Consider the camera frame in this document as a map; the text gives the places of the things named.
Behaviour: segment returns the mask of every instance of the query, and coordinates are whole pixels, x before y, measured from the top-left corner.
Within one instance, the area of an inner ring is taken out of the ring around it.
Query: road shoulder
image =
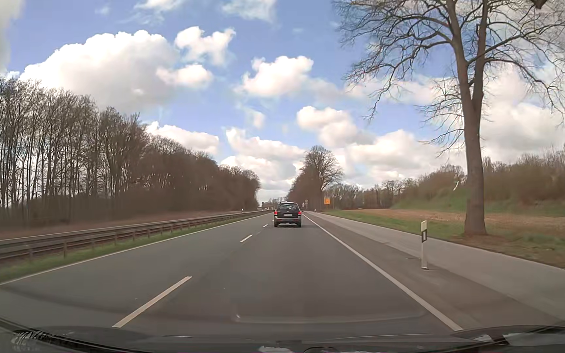
[[[321,227],[463,328],[563,324],[555,317],[432,264],[429,270],[422,270],[417,256],[312,216],[309,215]]]

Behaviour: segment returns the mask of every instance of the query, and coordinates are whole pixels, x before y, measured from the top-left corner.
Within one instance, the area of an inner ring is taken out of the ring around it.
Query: solid white line
[[[159,295],[155,296],[152,300],[148,301],[147,303],[143,304],[142,307],[138,308],[137,310],[134,310],[130,315],[128,315],[127,317],[122,318],[118,323],[114,324],[113,327],[116,328],[121,328],[123,327],[123,325],[126,325],[128,322],[130,322],[133,318],[139,316],[142,312],[144,312],[145,310],[149,309],[153,304],[155,304],[157,301],[163,299],[167,294],[173,292],[173,290],[175,290],[177,287],[181,286],[184,284],[184,282],[188,281],[189,279],[191,279],[191,276],[187,276],[184,277],[183,279],[180,280],[180,282],[176,283],[175,285],[172,285],[171,287],[167,288],[163,293],[160,293]]]
[[[194,234],[196,234],[196,233],[199,233],[199,232],[206,232],[207,230],[211,230],[211,229],[215,229],[215,228],[219,228],[219,227],[225,227],[225,226],[229,226],[229,225],[231,225],[231,224],[235,224],[235,223],[239,223],[239,222],[243,222],[243,221],[249,221],[249,220],[251,220],[251,219],[256,219],[256,218],[259,218],[259,217],[262,217],[262,215],[258,215],[258,216],[256,216],[256,217],[251,217],[251,218],[247,218],[247,219],[241,219],[241,220],[239,220],[239,221],[232,222],[232,223],[220,224],[219,226],[215,226],[215,227],[211,227],[211,228],[207,228],[207,229],[201,229],[201,230],[195,231],[195,232],[193,232],[193,233],[183,234],[183,235],[181,235],[181,236],[177,236],[177,237],[173,237],[173,238],[168,238],[168,239],[161,240],[161,241],[157,241],[157,242],[154,242],[154,243],[144,244],[144,245],[137,246],[137,247],[131,247],[130,249],[121,250],[121,251],[118,251],[118,252],[116,252],[116,253],[110,253],[110,254],[106,254],[106,255],[101,255],[101,256],[98,256],[98,257],[96,257],[96,258],[92,258],[92,259],[87,259],[87,260],[82,260],[82,261],[74,262],[74,263],[72,263],[72,264],[66,264],[66,265],[63,265],[63,266],[56,267],[56,268],[46,269],[46,270],[44,270],[44,271],[37,272],[37,273],[33,273],[33,274],[31,274],[31,275],[27,275],[27,276],[23,276],[23,277],[11,279],[11,280],[9,280],[9,281],[1,282],[1,283],[0,283],[0,286],[2,286],[2,285],[7,285],[8,283],[12,283],[12,282],[21,281],[22,279],[26,279],[26,278],[30,278],[30,277],[42,275],[43,273],[49,273],[49,272],[52,272],[52,271],[56,271],[56,270],[58,270],[58,269],[63,269],[63,268],[75,266],[75,265],[78,265],[78,264],[83,264],[84,262],[89,262],[89,261],[93,261],[93,260],[103,259],[103,258],[106,258],[107,256],[112,256],[112,255],[116,255],[116,254],[120,254],[120,253],[125,253],[126,251],[137,250],[137,249],[140,249],[140,248],[145,247],[145,246],[160,244],[160,243],[164,243],[164,242],[166,242],[166,241],[171,241],[171,240],[175,240],[175,239],[182,238],[182,237],[186,237],[186,236],[192,236],[192,235],[194,235]]]
[[[395,284],[398,288],[400,288],[403,292],[407,293],[407,295],[409,295],[413,300],[417,301],[420,305],[422,305],[425,309],[427,309],[429,312],[431,312],[433,315],[435,315],[435,317],[439,318],[440,321],[442,321],[444,324],[446,324],[446,326],[450,327],[452,330],[454,331],[459,331],[459,330],[463,330],[463,328],[459,325],[457,325],[454,321],[452,321],[450,318],[448,318],[447,316],[445,316],[444,314],[442,314],[439,310],[435,309],[434,306],[432,306],[431,304],[429,304],[426,300],[422,299],[419,295],[417,295],[416,293],[414,293],[412,290],[410,290],[409,288],[407,288],[405,285],[403,285],[400,281],[398,281],[396,278],[392,277],[391,275],[389,275],[387,272],[385,272],[382,268],[378,267],[376,264],[374,264],[374,262],[368,260],[365,256],[361,255],[359,252],[357,252],[355,249],[353,249],[350,245],[344,243],[343,241],[341,241],[338,237],[334,236],[333,234],[331,234],[331,232],[329,232],[328,230],[324,229],[322,226],[320,226],[319,224],[315,223],[312,219],[310,219],[309,217],[307,217],[307,219],[309,221],[311,221],[314,225],[318,226],[321,230],[324,230],[324,232],[326,232],[326,234],[328,234],[329,236],[333,237],[334,240],[338,241],[341,245],[345,246],[348,250],[350,250],[352,253],[354,253],[355,255],[357,255],[359,258],[361,258],[361,260],[365,261],[365,263],[367,263],[368,265],[370,265],[373,269],[375,269],[378,273],[380,273],[381,275],[383,275],[383,277],[389,279],[393,284]]]

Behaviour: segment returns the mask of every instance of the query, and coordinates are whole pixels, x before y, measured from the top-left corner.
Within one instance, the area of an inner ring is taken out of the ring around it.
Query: car
[[[281,202],[274,210],[274,227],[280,223],[292,223],[302,227],[302,211],[295,202]]]

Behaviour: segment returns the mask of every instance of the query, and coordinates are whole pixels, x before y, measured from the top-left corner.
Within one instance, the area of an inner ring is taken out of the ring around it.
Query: suv rear window
[[[278,205],[279,210],[289,210],[289,211],[297,211],[298,206],[295,204],[280,204]]]

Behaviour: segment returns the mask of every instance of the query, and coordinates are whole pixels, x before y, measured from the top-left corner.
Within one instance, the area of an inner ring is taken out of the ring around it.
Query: highway lane
[[[267,227],[122,326],[152,335],[331,339],[452,330],[333,237]]]
[[[267,213],[0,285],[0,316],[31,327],[111,327],[180,279],[214,268],[271,218]]]
[[[312,222],[274,228],[271,220],[268,213],[0,285],[0,316],[31,327],[246,339],[452,332]]]

